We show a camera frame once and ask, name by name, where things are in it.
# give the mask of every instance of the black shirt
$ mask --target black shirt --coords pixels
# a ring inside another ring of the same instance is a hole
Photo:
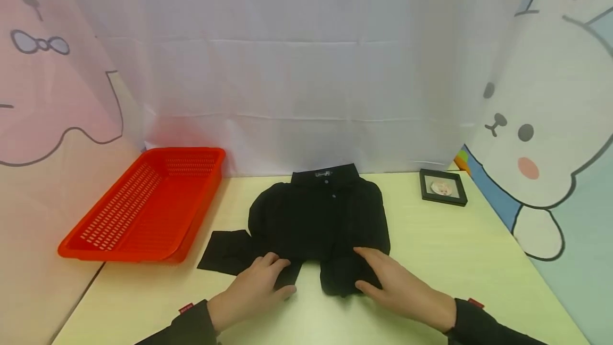
[[[294,284],[302,263],[320,262],[327,295],[361,293],[357,280],[380,287],[354,247],[390,254],[383,197],[375,183],[358,175],[354,164],[297,172],[291,183],[272,185],[251,205],[249,230],[213,232],[198,268],[238,275],[255,257],[277,253],[292,264],[276,288]]]

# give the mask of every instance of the person's left hand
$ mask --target person's left hand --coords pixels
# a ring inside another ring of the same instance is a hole
[[[241,272],[225,291],[211,298],[207,307],[217,333],[247,318],[259,315],[296,292],[295,285],[287,285],[276,292],[275,281],[289,260],[279,259],[269,252],[257,257]]]

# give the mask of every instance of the basket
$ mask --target basket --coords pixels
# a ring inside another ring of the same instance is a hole
[[[89,261],[185,260],[221,182],[221,148],[144,152],[57,252]]]

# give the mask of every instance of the shirt collar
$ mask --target shirt collar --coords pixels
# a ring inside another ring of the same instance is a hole
[[[294,172],[291,184],[295,185],[333,185],[339,187],[359,179],[360,175],[355,164],[340,165],[339,167],[324,168],[321,170]]]

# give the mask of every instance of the cartoon bunny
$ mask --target cartoon bunny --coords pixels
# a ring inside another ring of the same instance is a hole
[[[508,226],[535,259],[562,255],[551,209],[612,142],[613,47],[592,27],[611,12],[613,0],[531,0],[516,14],[467,144],[508,205],[517,203]]]
[[[73,0],[0,0],[0,165],[44,160],[70,130],[122,135],[113,65]]]

